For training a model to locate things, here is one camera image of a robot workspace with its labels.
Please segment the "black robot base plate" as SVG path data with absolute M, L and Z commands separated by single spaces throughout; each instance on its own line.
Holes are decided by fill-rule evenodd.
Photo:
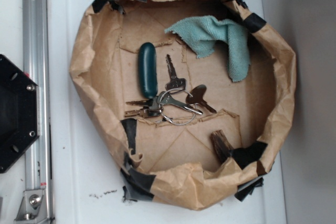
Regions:
M 1 173 L 6 173 L 39 137 L 38 85 L 1 55 Z

